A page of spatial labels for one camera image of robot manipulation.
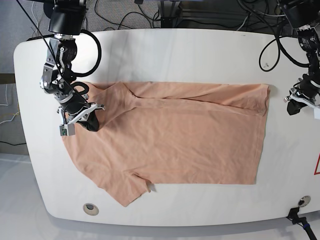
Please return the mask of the right silver table grommet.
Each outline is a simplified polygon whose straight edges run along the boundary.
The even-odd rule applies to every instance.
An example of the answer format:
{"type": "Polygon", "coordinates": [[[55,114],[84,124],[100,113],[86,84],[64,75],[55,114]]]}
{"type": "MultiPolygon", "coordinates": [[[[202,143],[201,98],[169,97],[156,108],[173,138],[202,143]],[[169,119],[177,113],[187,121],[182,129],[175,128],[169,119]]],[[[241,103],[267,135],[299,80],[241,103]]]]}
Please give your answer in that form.
{"type": "Polygon", "coordinates": [[[303,196],[299,201],[298,201],[298,206],[300,208],[303,208],[307,206],[311,201],[311,197],[309,195],[303,196]]]}

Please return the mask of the red triangle warning sticker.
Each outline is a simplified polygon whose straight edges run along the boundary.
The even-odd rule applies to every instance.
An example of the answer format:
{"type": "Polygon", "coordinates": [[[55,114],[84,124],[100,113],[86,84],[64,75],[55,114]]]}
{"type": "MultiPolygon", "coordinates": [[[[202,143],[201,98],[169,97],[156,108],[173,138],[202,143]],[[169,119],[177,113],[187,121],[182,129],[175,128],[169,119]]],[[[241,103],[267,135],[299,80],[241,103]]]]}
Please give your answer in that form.
{"type": "Polygon", "coordinates": [[[314,175],[319,175],[320,174],[320,155],[318,156],[316,167],[314,170],[314,175]]]}

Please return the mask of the silver table grommet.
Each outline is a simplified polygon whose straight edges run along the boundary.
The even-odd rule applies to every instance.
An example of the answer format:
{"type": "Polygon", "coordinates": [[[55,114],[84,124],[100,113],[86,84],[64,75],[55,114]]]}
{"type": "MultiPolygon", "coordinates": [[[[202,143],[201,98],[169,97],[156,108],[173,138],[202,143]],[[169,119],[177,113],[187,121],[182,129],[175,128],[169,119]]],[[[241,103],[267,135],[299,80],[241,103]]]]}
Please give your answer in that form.
{"type": "Polygon", "coordinates": [[[92,203],[85,203],[83,205],[83,211],[89,216],[96,216],[99,214],[99,209],[92,203]]]}
{"type": "Polygon", "coordinates": [[[303,196],[299,201],[298,201],[298,206],[300,208],[303,208],[307,206],[311,201],[311,197],[309,195],[303,196]]]}

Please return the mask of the peach pink T-shirt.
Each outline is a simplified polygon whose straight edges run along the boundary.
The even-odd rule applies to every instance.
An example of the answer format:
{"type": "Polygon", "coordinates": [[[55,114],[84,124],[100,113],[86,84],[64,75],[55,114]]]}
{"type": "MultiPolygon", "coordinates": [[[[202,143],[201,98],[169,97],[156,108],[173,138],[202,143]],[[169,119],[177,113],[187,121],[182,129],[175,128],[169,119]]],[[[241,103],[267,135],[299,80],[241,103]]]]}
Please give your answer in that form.
{"type": "Polygon", "coordinates": [[[149,184],[253,185],[269,105],[266,84],[91,85],[99,130],[62,141],[75,167],[126,207],[149,184]]]}

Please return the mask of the black aluminium frame post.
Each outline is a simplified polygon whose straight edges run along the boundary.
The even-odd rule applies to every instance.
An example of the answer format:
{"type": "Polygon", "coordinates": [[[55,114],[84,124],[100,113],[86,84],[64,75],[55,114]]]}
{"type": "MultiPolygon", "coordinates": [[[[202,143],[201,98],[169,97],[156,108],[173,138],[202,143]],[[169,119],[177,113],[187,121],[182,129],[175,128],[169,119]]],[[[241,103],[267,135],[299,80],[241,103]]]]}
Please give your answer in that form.
{"type": "Polygon", "coordinates": [[[157,6],[160,15],[160,27],[162,29],[176,28],[182,11],[182,1],[160,0],[157,6]]]}

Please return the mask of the left silver table grommet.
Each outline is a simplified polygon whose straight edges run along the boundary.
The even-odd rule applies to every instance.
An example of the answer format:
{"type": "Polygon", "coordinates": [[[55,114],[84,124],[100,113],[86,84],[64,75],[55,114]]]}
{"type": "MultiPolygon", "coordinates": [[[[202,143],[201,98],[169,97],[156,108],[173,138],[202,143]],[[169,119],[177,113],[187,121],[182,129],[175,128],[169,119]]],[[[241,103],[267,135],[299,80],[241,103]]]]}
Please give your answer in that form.
{"type": "Polygon", "coordinates": [[[96,216],[99,214],[99,209],[92,203],[85,203],[83,205],[83,211],[89,216],[96,216]]]}

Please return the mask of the black flat bar table edge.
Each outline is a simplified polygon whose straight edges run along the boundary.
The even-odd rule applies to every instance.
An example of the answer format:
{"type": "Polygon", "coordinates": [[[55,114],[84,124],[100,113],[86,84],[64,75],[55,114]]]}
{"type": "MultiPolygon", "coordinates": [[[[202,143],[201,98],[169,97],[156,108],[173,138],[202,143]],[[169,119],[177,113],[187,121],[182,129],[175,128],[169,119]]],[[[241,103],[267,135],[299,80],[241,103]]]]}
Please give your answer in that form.
{"type": "MultiPolygon", "coordinates": [[[[44,35],[43,37],[44,38],[51,38],[53,36],[53,34],[49,34],[49,35],[44,35]]],[[[37,37],[30,37],[28,38],[26,41],[33,41],[33,40],[39,40],[39,39],[42,39],[41,36],[37,36],[37,37]]]]}

